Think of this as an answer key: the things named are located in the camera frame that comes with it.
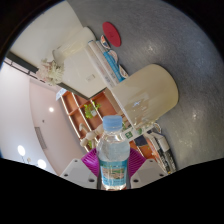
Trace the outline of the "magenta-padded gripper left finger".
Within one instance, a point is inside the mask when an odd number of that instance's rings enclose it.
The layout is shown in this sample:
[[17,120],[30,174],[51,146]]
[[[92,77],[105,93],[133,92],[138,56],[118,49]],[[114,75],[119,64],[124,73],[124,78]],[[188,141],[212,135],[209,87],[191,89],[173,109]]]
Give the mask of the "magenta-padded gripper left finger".
[[96,150],[92,149],[81,159],[74,158],[61,177],[78,186],[96,189],[98,185],[99,162]]

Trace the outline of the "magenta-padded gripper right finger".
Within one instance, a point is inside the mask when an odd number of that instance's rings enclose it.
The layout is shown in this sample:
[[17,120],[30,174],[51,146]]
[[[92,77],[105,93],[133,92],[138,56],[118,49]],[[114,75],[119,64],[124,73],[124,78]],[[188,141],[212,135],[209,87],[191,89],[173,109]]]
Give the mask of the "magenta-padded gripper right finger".
[[154,159],[145,159],[139,152],[130,149],[128,159],[128,189],[136,189],[166,176],[166,172]]

